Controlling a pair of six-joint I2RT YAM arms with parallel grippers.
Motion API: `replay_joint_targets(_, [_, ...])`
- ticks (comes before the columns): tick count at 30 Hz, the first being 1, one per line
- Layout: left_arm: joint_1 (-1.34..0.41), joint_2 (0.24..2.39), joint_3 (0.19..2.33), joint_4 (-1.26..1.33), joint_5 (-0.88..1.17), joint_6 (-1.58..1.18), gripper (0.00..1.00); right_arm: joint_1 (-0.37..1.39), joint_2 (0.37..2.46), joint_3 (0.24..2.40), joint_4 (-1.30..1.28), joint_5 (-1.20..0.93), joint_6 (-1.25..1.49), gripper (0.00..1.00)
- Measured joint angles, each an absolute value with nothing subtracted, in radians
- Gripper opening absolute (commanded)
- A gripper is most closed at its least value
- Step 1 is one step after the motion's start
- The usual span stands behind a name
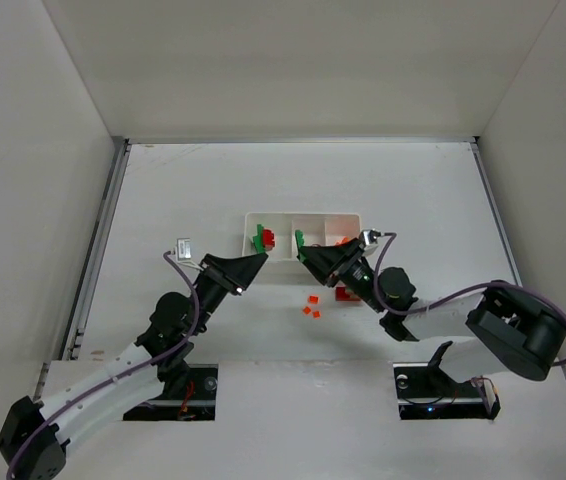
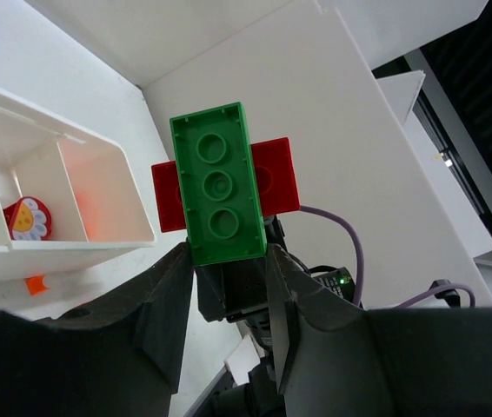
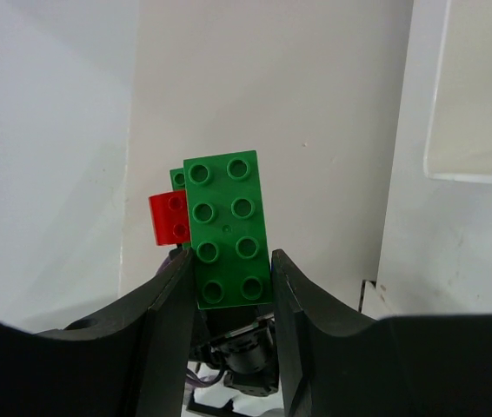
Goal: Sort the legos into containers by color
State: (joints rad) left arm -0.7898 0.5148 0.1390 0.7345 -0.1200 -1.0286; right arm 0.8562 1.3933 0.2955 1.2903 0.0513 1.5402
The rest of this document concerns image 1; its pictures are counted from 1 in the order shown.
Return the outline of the small green duplo brick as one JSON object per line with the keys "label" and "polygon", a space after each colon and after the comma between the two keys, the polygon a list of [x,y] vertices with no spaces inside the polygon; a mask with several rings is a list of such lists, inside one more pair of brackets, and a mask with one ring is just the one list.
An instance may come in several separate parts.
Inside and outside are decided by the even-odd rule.
{"label": "small green duplo brick", "polygon": [[305,255],[302,252],[302,248],[305,246],[305,237],[304,233],[300,229],[296,229],[294,231],[294,238],[297,247],[297,259],[303,263],[305,261]]}

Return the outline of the red curved duplo brick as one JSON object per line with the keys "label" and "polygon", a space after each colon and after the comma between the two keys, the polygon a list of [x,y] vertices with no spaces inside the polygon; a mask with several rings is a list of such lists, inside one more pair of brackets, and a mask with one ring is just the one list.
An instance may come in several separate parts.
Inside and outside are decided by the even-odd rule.
{"label": "red curved duplo brick", "polygon": [[275,235],[270,229],[264,229],[261,234],[261,241],[266,251],[272,250],[275,247]]}

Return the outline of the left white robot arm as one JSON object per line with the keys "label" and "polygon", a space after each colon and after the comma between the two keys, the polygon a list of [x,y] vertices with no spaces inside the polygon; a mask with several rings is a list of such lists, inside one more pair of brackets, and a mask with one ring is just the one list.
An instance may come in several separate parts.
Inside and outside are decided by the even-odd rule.
{"label": "left white robot arm", "polygon": [[163,393],[180,392],[187,381],[191,337],[205,332],[229,295],[243,294],[268,259],[203,257],[188,295],[162,295],[148,328],[111,361],[52,396],[14,402],[0,430],[0,454],[9,479],[53,479],[81,441],[129,410]]}

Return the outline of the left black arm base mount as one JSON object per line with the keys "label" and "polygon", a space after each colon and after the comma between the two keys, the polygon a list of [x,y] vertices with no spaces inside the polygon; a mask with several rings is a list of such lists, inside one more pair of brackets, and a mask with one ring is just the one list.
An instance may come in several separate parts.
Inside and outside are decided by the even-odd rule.
{"label": "left black arm base mount", "polygon": [[207,422],[216,417],[218,364],[192,364],[162,393],[127,411],[127,422]]}

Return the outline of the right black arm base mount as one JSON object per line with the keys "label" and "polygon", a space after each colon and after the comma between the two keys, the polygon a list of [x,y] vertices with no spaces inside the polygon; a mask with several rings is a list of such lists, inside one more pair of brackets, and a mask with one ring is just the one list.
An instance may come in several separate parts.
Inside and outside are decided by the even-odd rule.
{"label": "right black arm base mount", "polygon": [[441,344],[427,362],[394,363],[393,375],[401,420],[494,421],[501,401],[494,382],[475,377],[459,383],[440,364],[452,341]]}

